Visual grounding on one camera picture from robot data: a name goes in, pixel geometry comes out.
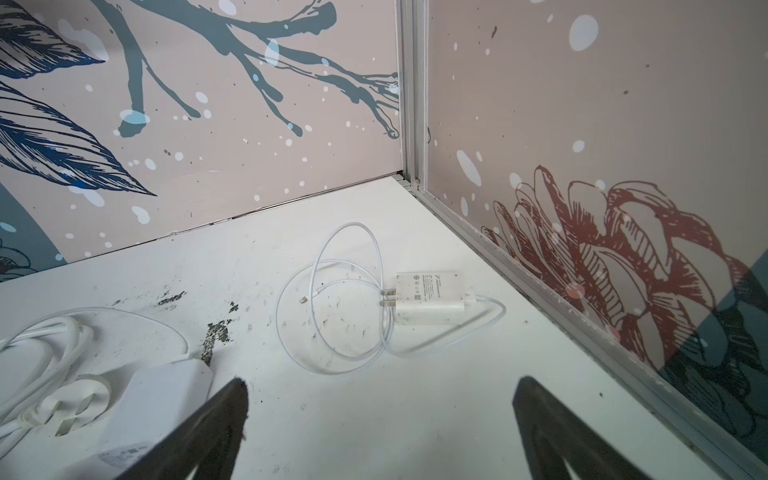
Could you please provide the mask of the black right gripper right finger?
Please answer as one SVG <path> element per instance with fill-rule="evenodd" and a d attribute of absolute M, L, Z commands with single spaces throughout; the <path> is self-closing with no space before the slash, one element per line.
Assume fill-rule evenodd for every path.
<path fill-rule="evenodd" d="M 532 478 L 649 479 L 535 378 L 520 379 L 512 405 Z"/>

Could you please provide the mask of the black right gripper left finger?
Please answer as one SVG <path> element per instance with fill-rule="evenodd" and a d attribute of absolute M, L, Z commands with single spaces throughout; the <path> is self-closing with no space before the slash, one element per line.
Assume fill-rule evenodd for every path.
<path fill-rule="evenodd" d="M 248 389 L 234 378 L 121 479 L 229 479 L 244 439 Z"/>

